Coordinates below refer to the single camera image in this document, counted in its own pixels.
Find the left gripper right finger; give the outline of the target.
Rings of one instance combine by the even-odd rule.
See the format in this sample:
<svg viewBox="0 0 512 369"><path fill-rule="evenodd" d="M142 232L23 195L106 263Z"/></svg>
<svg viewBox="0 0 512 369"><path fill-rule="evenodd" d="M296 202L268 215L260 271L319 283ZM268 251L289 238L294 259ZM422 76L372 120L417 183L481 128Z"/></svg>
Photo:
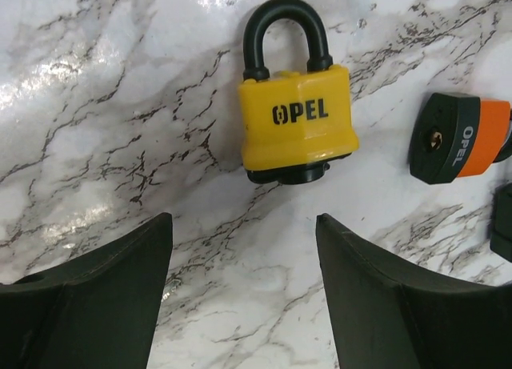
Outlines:
<svg viewBox="0 0 512 369"><path fill-rule="evenodd" d="M510 285L430 271L328 214L315 234L340 367L510 367Z"/></svg>

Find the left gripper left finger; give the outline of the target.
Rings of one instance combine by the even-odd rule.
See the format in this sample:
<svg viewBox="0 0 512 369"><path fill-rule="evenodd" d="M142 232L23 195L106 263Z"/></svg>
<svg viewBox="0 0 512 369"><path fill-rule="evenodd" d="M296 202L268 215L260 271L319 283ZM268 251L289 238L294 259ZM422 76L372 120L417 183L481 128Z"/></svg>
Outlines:
<svg viewBox="0 0 512 369"><path fill-rule="evenodd" d="M145 368L173 223L161 213L106 245L1 286L3 368Z"/></svg>

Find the yellow padlock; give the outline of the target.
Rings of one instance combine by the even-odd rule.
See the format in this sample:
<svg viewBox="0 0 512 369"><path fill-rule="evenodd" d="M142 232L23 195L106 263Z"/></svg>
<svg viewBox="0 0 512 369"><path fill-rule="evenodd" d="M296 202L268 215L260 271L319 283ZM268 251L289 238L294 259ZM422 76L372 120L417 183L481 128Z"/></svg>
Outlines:
<svg viewBox="0 0 512 369"><path fill-rule="evenodd" d="M283 71L271 78L263 40L270 25L281 19L303 29L309 59L306 73ZM312 6L303 0L264 2L246 24L242 51L242 161L251 182L313 182L330 162L359 148L351 120L349 71L334 63L325 27Z"/></svg>

